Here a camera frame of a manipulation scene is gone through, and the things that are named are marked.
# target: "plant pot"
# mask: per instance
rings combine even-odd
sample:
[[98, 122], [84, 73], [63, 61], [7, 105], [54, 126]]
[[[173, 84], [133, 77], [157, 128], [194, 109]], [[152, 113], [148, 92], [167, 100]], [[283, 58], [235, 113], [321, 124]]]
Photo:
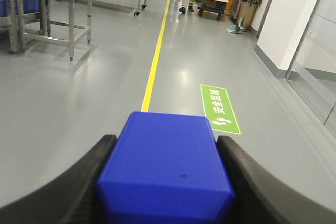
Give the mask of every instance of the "plant pot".
[[244, 18], [244, 22], [242, 23], [242, 27], [244, 28], [244, 31], [247, 31], [248, 27], [251, 25], [252, 20], [254, 18], [254, 14], [257, 10], [257, 5], [247, 6], [246, 2], [241, 2], [239, 12], [238, 12], [238, 17], [237, 17], [237, 22], [244, 15], [245, 8], [247, 8], [247, 12], [246, 12], [246, 15], [245, 15], [245, 18]]

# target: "glass partition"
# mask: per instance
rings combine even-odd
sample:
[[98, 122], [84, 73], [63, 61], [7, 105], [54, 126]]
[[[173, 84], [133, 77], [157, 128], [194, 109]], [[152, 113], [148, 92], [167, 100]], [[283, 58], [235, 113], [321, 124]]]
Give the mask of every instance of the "glass partition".
[[336, 135], [336, 0], [318, 0], [287, 80]]

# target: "safety walkway sign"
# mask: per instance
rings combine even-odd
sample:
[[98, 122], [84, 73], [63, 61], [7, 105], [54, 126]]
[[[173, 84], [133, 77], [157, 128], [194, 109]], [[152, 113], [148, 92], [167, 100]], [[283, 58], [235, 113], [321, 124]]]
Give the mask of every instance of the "safety walkway sign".
[[226, 89], [201, 84], [201, 93], [204, 114], [211, 128], [242, 135]]

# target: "blue storage bin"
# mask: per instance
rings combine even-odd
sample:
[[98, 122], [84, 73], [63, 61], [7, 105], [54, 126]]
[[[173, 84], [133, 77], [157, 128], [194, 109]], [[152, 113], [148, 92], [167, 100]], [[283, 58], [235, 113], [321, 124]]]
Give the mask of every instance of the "blue storage bin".
[[0, 0], [0, 17], [7, 16], [6, 0]]
[[[40, 10], [39, 0], [23, 0], [24, 13], [36, 13]], [[17, 4], [15, 3], [15, 12], [17, 14]], [[0, 17], [7, 16], [6, 0], [0, 0]]]
[[0, 0], [0, 18], [7, 16], [6, 1]]
[[23, 0], [24, 13], [36, 13], [40, 11], [39, 0]]

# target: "blue box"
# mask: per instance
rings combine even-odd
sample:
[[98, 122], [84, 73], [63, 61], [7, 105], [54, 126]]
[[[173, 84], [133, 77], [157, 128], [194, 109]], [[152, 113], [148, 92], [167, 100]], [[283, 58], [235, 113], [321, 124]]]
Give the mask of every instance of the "blue box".
[[[36, 13], [40, 10], [39, 0], [23, 0], [24, 13]], [[17, 15], [17, 3], [15, 1], [15, 13]], [[0, 17], [7, 16], [6, 0], [0, 0]]]
[[0, 17], [7, 16], [6, 0], [0, 0]]
[[24, 13], [36, 13], [40, 11], [40, 0], [23, 0]]
[[112, 224], [219, 224], [235, 194], [204, 116], [133, 112], [96, 183]]

